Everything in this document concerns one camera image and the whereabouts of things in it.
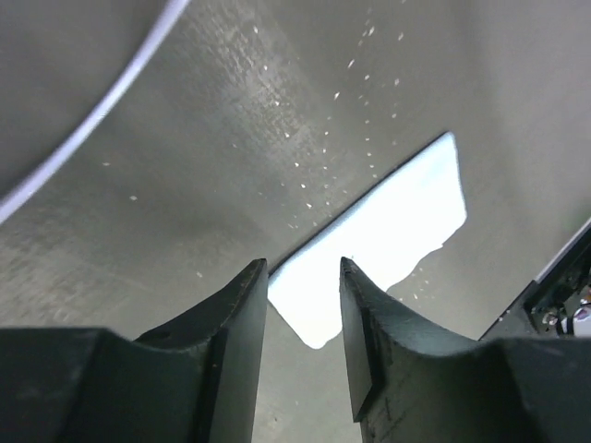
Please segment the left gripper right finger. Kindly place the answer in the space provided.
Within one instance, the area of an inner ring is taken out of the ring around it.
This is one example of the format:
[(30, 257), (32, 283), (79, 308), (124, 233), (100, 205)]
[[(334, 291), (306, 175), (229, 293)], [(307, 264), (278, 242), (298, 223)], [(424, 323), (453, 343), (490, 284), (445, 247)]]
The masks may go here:
[(366, 442), (586, 442), (590, 342), (474, 341), (340, 264), (353, 419)]

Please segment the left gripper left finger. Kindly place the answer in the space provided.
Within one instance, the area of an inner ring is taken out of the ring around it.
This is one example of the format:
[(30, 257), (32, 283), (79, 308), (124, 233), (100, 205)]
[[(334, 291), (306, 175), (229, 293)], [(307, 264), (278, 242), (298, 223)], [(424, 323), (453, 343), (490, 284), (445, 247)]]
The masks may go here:
[(135, 340), (106, 328), (2, 329), (2, 440), (248, 442), (267, 292), (256, 259)]

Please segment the light blue cleaning cloth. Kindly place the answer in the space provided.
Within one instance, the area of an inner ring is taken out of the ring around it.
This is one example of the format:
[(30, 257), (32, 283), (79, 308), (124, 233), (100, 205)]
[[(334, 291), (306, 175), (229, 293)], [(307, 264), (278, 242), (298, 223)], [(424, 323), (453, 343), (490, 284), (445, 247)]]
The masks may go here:
[(342, 330), (342, 258), (386, 291), (442, 248), (466, 219), (456, 139), (446, 132), (280, 265), (269, 300), (296, 336), (318, 350)]

